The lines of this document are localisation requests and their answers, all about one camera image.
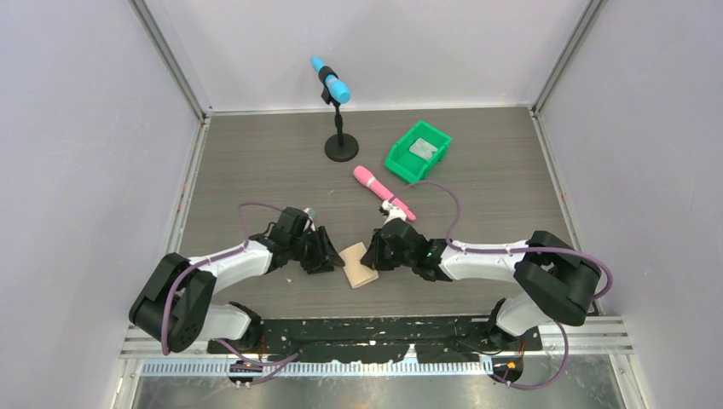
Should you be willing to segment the beige card holder wallet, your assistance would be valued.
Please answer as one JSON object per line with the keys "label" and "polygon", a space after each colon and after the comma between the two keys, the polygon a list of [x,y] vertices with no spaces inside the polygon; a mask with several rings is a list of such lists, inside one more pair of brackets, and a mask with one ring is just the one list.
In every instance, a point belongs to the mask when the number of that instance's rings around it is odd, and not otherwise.
{"label": "beige card holder wallet", "polygon": [[379,273],[361,263],[367,247],[359,242],[339,252],[344,261],[344,274],[352,289],[367,285],[379,278]]}

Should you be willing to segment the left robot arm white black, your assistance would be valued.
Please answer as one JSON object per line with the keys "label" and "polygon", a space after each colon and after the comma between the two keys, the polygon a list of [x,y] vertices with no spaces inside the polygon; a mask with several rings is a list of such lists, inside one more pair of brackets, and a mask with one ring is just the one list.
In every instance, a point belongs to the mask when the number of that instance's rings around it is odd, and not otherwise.
{"label": "left robot arm white black", "polygon": [[261,317],[238,303],[213,303],[221,290],[298,262],[307,274],[344,266],[325,227],[306,210],[286,207],[261,233],[207,256],[164,255],[132,303],[129,321],[159,341],[163,354],[180,353],[197,341],[231,343],[242,353],[263,338]]}

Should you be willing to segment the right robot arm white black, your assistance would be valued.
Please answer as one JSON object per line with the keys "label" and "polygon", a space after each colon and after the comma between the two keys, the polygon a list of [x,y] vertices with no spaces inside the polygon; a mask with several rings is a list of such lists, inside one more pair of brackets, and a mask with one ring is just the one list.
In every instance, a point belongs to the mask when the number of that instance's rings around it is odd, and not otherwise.
{"label": "right robot arm white black", "polygon": [[603,275],[594,261],[547,231],[509,244],[467,244],[428,239],[394,219],[373,232],[362,265],[378,271],[410,268],[427,281],[486,279],[513,283],[520,293],[499,300],[483,330],[493,349],[509,349],[547,322],[581,326]]}

